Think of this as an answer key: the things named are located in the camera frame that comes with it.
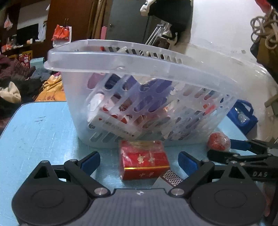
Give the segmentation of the red item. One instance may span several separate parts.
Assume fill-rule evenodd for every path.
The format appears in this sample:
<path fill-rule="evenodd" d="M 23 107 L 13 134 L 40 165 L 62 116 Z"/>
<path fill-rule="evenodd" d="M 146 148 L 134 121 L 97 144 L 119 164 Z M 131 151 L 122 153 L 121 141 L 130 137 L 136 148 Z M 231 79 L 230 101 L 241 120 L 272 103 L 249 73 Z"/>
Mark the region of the red item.
<path fill-rule="evenodd" d="M 214 132 L 209 136 L 207 146 L 212 150 L 228 152 L 231 148 L 231 141 L 224 133 Z"/>

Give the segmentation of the red cigarette box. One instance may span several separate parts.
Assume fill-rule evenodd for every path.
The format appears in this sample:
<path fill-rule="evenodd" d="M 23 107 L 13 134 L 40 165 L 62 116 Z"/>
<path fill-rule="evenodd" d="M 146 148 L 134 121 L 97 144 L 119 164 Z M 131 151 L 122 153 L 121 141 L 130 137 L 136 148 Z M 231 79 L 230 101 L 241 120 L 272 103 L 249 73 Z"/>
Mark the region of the red cigarette box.
<path fill-rule="evenodd" d="M 119 167 L 122 180 L 157 178 L 170 169 L 162 141 L 119 142 Z"/>

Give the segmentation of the perforated card packet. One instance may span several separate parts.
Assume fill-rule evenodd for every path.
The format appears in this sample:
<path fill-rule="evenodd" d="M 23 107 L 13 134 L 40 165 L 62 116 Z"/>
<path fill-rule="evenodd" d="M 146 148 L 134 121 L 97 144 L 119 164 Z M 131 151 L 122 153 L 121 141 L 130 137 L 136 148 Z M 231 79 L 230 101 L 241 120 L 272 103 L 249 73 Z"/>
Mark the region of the perforated card packet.
<path fill-rule="evenodd" d="M 171 170 L 167 170 L 157 178 L 152 188 L 164 188 L 165 190 L 167 190 L 177 186 L 182 181 L 183 179 L 181 179 L 174 172 L 172 172 Z"/>

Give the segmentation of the blue shopping bag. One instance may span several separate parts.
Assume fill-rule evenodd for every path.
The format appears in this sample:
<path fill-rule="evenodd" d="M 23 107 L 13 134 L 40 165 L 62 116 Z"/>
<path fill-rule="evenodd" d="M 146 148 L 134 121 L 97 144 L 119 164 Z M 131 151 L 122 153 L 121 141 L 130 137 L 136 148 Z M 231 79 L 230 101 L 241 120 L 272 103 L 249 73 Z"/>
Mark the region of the blue shopping bag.
<path fill-rule="evenodd" d="M 227 117 L 244 135 L 247 135 L 258 122 L 258 119 L 254 115 L 254 109 L 251 103 L 239 99 L 228 112 Z"/>

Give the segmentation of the translucent plastic laundry basket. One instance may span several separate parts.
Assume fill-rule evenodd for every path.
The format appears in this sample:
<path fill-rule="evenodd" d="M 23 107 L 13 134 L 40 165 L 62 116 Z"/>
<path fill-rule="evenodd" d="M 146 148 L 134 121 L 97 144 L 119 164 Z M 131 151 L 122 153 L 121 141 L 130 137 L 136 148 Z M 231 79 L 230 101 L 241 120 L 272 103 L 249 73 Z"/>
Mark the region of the translucent plastic laundry basket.
<path fill-rule="evenodd" d="M 236 101 L 250 93 L 247 73 L 221 71 L 184 54 L 125 41 L 86 39 L 48 51 L 61 73 L 78 138 L 92 147 L 119 140 L 179 146 L 207 140 Z"/>

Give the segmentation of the yellow patterned blanket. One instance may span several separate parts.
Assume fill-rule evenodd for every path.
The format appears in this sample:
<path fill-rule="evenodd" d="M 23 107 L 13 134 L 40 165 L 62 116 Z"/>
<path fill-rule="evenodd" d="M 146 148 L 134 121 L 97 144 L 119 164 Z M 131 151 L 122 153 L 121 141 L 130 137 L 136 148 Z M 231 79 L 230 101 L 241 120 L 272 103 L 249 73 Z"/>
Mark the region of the yellow patterned blanket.
<path fill-rule="evenodd" d="M 43 83 L 42 91 L 35 99 L 35 102 L 49 101 L 66 101 L 66 94 L 60 74 L 58 76 L 51 75 L 49 79 Z"/>

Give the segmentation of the brown hanging bag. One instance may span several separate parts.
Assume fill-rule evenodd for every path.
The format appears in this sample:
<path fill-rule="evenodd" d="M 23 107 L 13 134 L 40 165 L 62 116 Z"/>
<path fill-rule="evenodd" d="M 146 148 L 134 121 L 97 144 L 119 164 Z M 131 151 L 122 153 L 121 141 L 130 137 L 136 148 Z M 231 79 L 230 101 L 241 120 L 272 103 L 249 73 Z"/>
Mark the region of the brown hanging bag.
<path fill-rule="evenodd" d="M 258 37 L 250 48 L 251 54 L 256 58 L 269 74 L 277 80 L 277 48 L 268 49 L 265 46 L 266 38 Z"/>

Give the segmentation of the light blue box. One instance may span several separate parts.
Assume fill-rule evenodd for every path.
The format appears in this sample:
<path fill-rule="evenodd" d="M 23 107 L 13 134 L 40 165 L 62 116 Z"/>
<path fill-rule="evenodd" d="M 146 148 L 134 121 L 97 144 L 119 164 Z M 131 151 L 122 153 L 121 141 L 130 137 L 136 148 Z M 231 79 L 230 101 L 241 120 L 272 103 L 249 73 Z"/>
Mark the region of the light blue box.
<path fill-rule="evenodd" d="M 30 67 L 35 67 L 36 69 L 44 68 L 44 57 L 33 58 L 30 60 Z"/>

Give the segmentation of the purple clothes pile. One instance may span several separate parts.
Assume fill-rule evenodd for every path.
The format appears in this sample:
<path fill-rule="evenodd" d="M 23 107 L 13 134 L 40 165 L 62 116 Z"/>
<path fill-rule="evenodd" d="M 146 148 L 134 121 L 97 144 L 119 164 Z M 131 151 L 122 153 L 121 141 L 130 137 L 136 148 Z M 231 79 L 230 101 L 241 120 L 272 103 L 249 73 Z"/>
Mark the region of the purple clothes pile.
<path fill-rule="evenodd" d="M 23 66 L 17 59 L 1 55 L 1 82 L 4 80 L 27 80 L 36 68 Z"/>

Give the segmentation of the orange white plastic bag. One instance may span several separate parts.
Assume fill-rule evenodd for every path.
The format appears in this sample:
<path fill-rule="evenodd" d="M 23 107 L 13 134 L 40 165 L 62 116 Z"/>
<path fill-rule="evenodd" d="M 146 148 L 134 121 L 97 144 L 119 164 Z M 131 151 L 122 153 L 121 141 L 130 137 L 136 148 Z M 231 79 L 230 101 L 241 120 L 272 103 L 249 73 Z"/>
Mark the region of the orange white plastic bag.
<path fill-rule="evenodd" d="M 58 47 L 64 44 L 68 44 L 72 41 L 72 27 L 56 25 L 52 36 L 52 46 Z"/>

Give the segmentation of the red hanging bag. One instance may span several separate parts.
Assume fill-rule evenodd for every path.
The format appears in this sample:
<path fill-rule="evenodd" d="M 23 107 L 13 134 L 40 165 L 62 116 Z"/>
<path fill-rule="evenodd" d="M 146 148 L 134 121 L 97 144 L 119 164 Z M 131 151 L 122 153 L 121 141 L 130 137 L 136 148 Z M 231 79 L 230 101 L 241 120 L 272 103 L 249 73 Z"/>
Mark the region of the red hanging bag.
<path fill-rule="evenodd" d="M 262 12 L 268 13 L 271 10 L 271 4 L 267 0 L 255 0 L 255 2 L 261 8 Z"/>

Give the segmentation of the grey metal door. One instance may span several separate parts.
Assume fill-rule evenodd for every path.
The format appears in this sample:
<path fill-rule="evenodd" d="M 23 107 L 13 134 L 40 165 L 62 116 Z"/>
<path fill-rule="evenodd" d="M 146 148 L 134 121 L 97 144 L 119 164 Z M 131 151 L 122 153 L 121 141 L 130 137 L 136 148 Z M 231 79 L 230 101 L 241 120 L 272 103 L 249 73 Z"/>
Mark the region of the grey metal door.
<path fill-rule="evenodd" d="M 106 39 L 144 44 L 161 23 L 161 19 L 143 17 L 140 8 L 145 1 L 113 1 L 107 24 Z"/>

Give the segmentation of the black hanging garment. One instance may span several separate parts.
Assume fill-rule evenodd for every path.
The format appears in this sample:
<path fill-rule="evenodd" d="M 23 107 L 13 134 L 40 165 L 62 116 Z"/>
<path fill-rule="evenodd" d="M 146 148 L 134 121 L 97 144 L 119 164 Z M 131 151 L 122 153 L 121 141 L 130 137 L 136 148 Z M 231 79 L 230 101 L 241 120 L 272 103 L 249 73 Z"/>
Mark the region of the black hanging garment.
<path fill-rule="evenodd" d="M 149 7 L 148 15 L 154 15 L 171 25 L 170 39 L 174 40 L 177 38 L 175 45 L 179 42 L 181 34 L 186 30 L 191 18 L 191 3 L 188 0 L 159 0 L 152 3 Z"/>

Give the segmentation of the dark red wooden wardrobe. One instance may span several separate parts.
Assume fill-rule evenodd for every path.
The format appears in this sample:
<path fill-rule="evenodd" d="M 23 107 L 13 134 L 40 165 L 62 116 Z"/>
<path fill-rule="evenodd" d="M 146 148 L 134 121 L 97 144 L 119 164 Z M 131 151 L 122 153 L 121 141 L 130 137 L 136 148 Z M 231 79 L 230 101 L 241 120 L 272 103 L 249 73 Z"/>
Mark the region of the dark red wooden wardrobe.
<path fill-rule="evenodd" d="M 9 31 L 1 28 L 1 46 L 6 44 L 7 38 L 16 33 L 15 26 L 19 24 L 20 9 L 36 3 L 43 3 L 43 1 L 1 1 L 1 4 L 3 3 L 6 3 L 7 6 L 5 16 L 9 16 L 14 25 Z M 31 50 L 34 58 L 47 58 L 47 52 L 53 48 L 51 39 L 56 25 L 69 25 L 72 28 L 72 41 L 89 38 L 91 35 L 89 29 L 93 25 L 96 6 L 97 1 L 90 0 L 52 0 L 48 12 L 45 41 L 30 45 L 26 44 L 24 47 L 9 50 L 6 53 L 12 55 Z"/>

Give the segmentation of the white hanging garment blue letters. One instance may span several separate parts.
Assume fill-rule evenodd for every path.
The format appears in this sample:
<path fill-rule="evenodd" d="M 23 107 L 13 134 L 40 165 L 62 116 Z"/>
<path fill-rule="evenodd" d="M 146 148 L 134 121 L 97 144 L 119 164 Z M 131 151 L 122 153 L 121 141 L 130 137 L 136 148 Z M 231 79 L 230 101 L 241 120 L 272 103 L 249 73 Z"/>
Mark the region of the white hanging garment blue letters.
<path fill-rule="evenodd" d="M 156 0 L 146 0 L 146 2 L 142 5 L 142 7 L 140 8 L 140 13 L 143 17 L 147 17 L 149 10 L 150 10 L 150 6 L 155 3 Z"/>

